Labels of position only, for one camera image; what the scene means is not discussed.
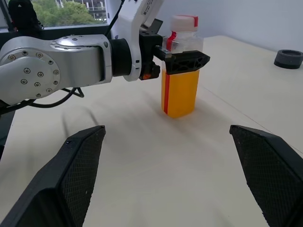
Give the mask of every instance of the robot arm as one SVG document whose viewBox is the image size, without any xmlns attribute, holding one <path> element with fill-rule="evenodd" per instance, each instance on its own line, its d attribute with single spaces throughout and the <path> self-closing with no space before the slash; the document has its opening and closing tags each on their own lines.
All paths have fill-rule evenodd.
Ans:
<svg viewBox="0 0 303 227">
<path fill-rule="evenodd" d="M 67 87 L 105 84 L 117 76 L 127 81 L 157 78 L 160 67 L 152 61 L 154 55 L 171 68 L 178 60 L 197 59 L 203 67 L 209 61 L 207 55 L 189 52 L 177 58 L 162 49 L 160 35 L 141 29 L 152 24 L 163 1 L 125 1 L 115 40 L 105 35 L 71 35 L 51 41 L 22 36 L 9 40 L 0 51 L 2 104 L 7 107 L 26 99 L 44 98 Z"/>
</svg>

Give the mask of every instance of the black cable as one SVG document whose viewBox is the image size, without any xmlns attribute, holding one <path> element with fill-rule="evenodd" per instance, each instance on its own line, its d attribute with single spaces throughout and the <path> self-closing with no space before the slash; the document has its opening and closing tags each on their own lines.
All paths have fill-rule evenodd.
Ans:
<svg viewBox="0 0 303 227">
<path fill-rule="evenodd" d="M 110 30 L 112 30 L 115 22 L 117 21 L 118 17 L 119 17 L 119 13 L 122 9 L 122 6 L 123 6 L 123 3 L 124 3 L 125 0 L 121 0 L 121 5 L 120 5 L 120 8 L 118 9 L 116 15 L 114 16 L 113 20 L 110 22 L 106 32 L 104 33 L 105 36 L 108 36 L 108 34 L 110 33 Z"/>
<path fill-rule="evenodd" d="M 23 107 L 31 105 L 34 101 L 36 101 L 36 100 L 35 99 L 29 99 L 27 101 L 22 101 L 20 104 L 17 104 L 17 105 L 0 108 L 0 115 L 19 110 Z"/>
<path fill-rule="evenodd" d="M 32 107 L 36 107 L 36 108 L 53 108 L 53 107 L 56 107 L 56 106 L 59 106 L 61 105 L 62 103 L 65 103 L 75 92 L 76 92 L 77 88 L 73 88 L 66 97 L 64 97 L 63 99 L 61 99 L 60 101 L 58 102 L 55 102 L 53 104 L 38 104 L 38 103 L 32 103 L 30 104 L 30 106 Z"/>
<path fill-rule="evenodd" d="M 71 92 L 71 90 L 69 90 L 69 89 L 67 89 L 67 88 L 63 88 L 63 89 L 61 89 L 61 90 L 62 90 L 62 91 L 66 91 L 66 92 L 68 92 L 68 93 Z M 79 93 L 75 92 L 74 95 L 75 95 L 75 96 L 78 96 L 78 97 L 80 97 L 80 98 L 84 98 L 84 94 L 83 94 L 81 88 L 77 88 L 77 90 L 78 90 Z"/>
</svg>

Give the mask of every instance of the table surface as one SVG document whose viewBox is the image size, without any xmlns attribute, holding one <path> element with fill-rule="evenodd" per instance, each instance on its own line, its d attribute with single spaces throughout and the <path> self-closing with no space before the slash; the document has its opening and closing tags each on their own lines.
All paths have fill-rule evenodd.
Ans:
<svg viewBox="0 0 303 227">
<path fill-rule="evenodd" d="M 84 88 L 84 99 L 17 111 L 0 162 L 0 221 L 65 139 L 96 124 L 93 116 L 107 134 L 85 227 L 267 227 L 229 128 L 239 124 L 276 132 L 300 149 L 300 122 L 281 110 L 301 110 L 290 108 L 289 99 L 299 105 L 299 98 L 285 93 L 290 82 L 282 72 L 288 71 L 276 73 L 281 69 L 272 66 L 273 52 L 217 36 L 205 39 L 205 53 L 212 59 L 201 70 L 196 110 L 181 119 L 162 112 L 160 79 L 115 78 Z M 297 82 L 290 78 L 296 87 L 299 72 L 292 72 Z M 40 102 L 63 95 L 59 91 Z M 279 109 L 270 110 L 268 103 Z M 301 134 L 293 138 L 294 131 Z"/>
</svg>

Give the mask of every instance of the screw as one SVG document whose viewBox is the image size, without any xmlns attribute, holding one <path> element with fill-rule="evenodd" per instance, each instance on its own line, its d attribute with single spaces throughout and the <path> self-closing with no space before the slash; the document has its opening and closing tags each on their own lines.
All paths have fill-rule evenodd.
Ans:
<svg viewBox="0 0 303 227">
<path fill-rule="evenodd" d="M 16 57 L 15 57 L 15 55 L 9 55 L 8 59 L 11 61 L 14 61 L 14 60 L 16 60 Z"/>
<path fill-rule="evenodd" d="M 42 57 L 43 57 L 43 54 L 41 54 L 41 53 L 36 53 L 36 56 L 37 56 L 38 58 L 42 58 Z"/>
<path fill-rule="evenodd" d="M 25 68 L 23 71 L 24 71 L 26 74 L 30 73 L 30 69 L 28 69 L 28 68 Z"/>
<path fill-rule="evenodd" d="M 21 84 L 27 84 L 27 80 L 26 79 L 22 79 L 21 80 Z"/>
</svg>

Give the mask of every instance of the plastic bottle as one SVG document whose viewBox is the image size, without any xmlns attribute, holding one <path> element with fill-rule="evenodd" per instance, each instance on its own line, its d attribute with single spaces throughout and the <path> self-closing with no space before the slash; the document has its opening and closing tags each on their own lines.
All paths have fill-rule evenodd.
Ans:
<svg viewBox="0 0 303 227">
<path fill-rule="evenodd" d="M 173 16 L 172 35 L 164 40 L 164 47 L 172 53 L 203 50 L 203 38 L 196 36 L 198 17 Z M 168 75 L 162 66 L 162 110 L 172 118 L 192 113 L 195 109 L 199 70 L 190 73 Z"/>
</svg>

